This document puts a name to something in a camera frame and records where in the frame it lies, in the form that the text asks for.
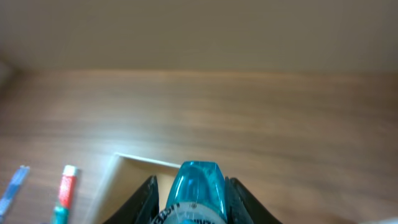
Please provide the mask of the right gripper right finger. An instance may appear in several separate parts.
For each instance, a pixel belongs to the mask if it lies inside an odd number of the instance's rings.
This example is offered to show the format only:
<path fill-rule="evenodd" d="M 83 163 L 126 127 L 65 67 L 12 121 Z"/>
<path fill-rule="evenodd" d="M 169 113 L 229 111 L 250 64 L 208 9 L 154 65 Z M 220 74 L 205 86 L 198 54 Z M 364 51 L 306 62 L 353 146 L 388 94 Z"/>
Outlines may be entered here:
<path fill-rule="evenodd" d="M 225 178 L 227 224 L 282 224 L 237 179 Z"/>

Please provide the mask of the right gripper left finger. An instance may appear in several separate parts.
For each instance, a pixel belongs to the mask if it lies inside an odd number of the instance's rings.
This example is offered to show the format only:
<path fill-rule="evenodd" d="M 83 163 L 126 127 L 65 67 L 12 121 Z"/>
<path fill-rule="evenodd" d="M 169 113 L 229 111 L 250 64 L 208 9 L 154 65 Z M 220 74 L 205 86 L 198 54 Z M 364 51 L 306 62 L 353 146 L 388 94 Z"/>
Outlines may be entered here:
<path fill-rule="evenodd" d="M 159 188 L 152 175 L 103 224 L 148 224 L 158 213 Z"/>

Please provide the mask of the blue mouthwash bottle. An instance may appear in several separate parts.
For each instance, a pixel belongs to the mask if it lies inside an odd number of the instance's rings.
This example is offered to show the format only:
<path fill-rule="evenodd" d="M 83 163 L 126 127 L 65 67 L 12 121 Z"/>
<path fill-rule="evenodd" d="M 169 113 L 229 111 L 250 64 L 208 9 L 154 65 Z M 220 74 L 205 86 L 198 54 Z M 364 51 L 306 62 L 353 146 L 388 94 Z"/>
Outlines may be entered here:
<path fill-rule="evenodd" d="M 226 224 L 225 179 L 218 164 L 184 162 L 172 184 L 166 207 L 153 224 Z"/>

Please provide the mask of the red green toothpaste tube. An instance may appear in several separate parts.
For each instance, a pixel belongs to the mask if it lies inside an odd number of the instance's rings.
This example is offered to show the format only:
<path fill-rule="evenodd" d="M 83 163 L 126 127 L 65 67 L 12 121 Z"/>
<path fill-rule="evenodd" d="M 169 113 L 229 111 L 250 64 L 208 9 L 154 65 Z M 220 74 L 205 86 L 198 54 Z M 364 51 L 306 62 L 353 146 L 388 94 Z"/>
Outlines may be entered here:
<path fill-rule="evenodd" d="M 53 209 L 51 224 L 67 224 L 72 207 L 78 168 L 66 165 L 60 181 L 58 198 Z"/>

